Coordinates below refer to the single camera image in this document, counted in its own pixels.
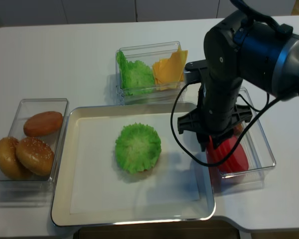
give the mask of clear plastic container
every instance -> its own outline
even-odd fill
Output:
[[[242,87],[239,93],[249,104],[253,105],[246,88]],[[246,105],[240,97],[237,98],[237,104]],[[245,128],[247,124],[248,123],[245,122],[242,123],[243,128]],[[275,167],[275,158],[259,120],[247,131],[240,144],[248,159],[248,170],[235,173],[224,173],[220,172],[217,168],[211,168],[211,171],[217,171],[217,174],[211,173],[211,175],[213,175],[213,183],[218,182],[224,185],[261,181],[265,178],[267,173]]]
[[[180,47],[180,43],[175,41],[153,45],[125,47],[121,48],[119,51],[124,53],[128,61],[134,62],[136,60],[140,60],[152,68],[152,65],[160,59],[169,58],[173,52],[178,50],[178,47]],[[122,89],[122,79],[117,61],[116,81],[117,95],[119,103],[122,105],[172,103],[175,101],[180,89],[185,85],[185,82],[173,82],[168,84],[154,85],[151,87]],[[150,91],[150,93],[135,95],[135,93],[148,91]]]
[[[23,132],[23,125],[28,118],[35,114],[56,111],[63,115],[63,123],[61,129],[57,132],[39,137],[46,142],[54,152],[54,161],[49,176],[41,177],[33,175],[25,181],[15,181],[6,177],[0,170],[0,190],[10,191],[54,191],[57,172],[59,168],[59,159],[63,146],[63,132],[65,129],[66,113],[68,109],[67,99],[28,99],[21,100],[17,112],[15,114],[9,136],[21,140],[26,137]]]

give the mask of white tray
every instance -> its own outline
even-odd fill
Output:
[[[179,103],[177,118],[193,110]],[[69,117],[51,217],[58,226],[206,220],[215,211],[208,168],[177,145],[170,129],[172,104],[87,107]],[[162,152],[148,172],[131,175],[118,167],[115,140],[125,125],[153,126]],[[206,161],[195,133],[180,142]]]

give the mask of black cable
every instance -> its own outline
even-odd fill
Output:
[[[202,161],[200,161],[199,159],[197,159],[194,155],[192,155],[177,139],[175,131],[174,131],[174,127],[173,127],[173,115],[174,115],[174,111],[176,108],[176,104],[177,101],[181,95],[181,93],[187,88],[187,86],[191,85],[193,83],[187,83],[178,93],[178,96],[176,97],[176,100],[174,102],[173,105],[173,109],[171,111],[170,114],[170,128],[171,128],[171,132],[177,142],[177,144],[179,145],[179,147],[181,147],[185,153],[187,153],[194,161],[196,161],[198,164],[206,166],[206,167],[217,167],[219,165],[221,165],[222,163],[224,163],[236,150],[236,148],[238,147],[240,141],[242,140],[242,138],[244,137],[244,135],[246,134],[246,132],[251,128],[251,126],[253,126],[253,124],[255,122],[257,122],[257,120],[260,118],[260,116],[262,116],[264,114],[264,112],[266,112],[270,107],[272,107],[273,105],[275,105],[276,103],[278,103],[280,100],[282,100],[283,98],[285,98],[287,95],[289,95],[291,92],[293,92],[295,90],[295,88],[290,89],[289,91],[287,91],[285,94],[278,96],[277,98],[275,98],[273,101],[271,101],[269,104],[267,104],[251,121],[250,123],[246,126],[246,128],[244,128],[243,132],[240,134],[240,136],[238,137],[236,143],[234,144],[234,146],[232,147],[232,149],[229,151],[229,153],[220,161],[216,162],[216,163],[204,163]]]
[[[245,100],[245,98],[241,95],[241,94],[238,94],[238,97],[240,97],[240,98],[242,98],[243,99],[243,101],[246,103],[246,105],[248,105],[250,108],[252,108],[254,111],[256,111],[256,112],[260,112],[261,110],[258,110],[258,109],[256,109],[256,108],[254,108],[251,104],[249,104],[248,102],[247,102],[247,100]],[[269,104],[269,94],[267,93],[267,101],[266,101],[266,104],[265,104],[265,106],[267,106]]]

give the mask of white cabinet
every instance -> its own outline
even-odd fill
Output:
[[[219,0],[136,0],[138,21],[216,18]]]
[[[270,16],[290,15],[296,0],[244,0],[251,8]],[[236,9],[229,0],[220,0],[217,18],[227,17]]]
[[[63,0],[69,24],[136,21],[134,0]]]
[[[66,23],[61,0],[0,0],[0,25]]]

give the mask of white table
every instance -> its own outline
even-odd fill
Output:
[[[294,26],[299,16],[277,17]],[[203,39],[220,19],[86,24],[0,29],[0,139],[8,134],[23,98],[67,98],[78,106],[115,103],[115,51],[121,47],[180,41],[188,61],[204,59]],[[265,93],[244,83],[254,105]],[[197,99],[190,86],[186,99]],[[278,103],[261,117],[277,160],[262,189],[216,195],[215,218],[246,230],[299,229],[299,99]],[[50,207],[0,208],[0,237],[55,236]]]

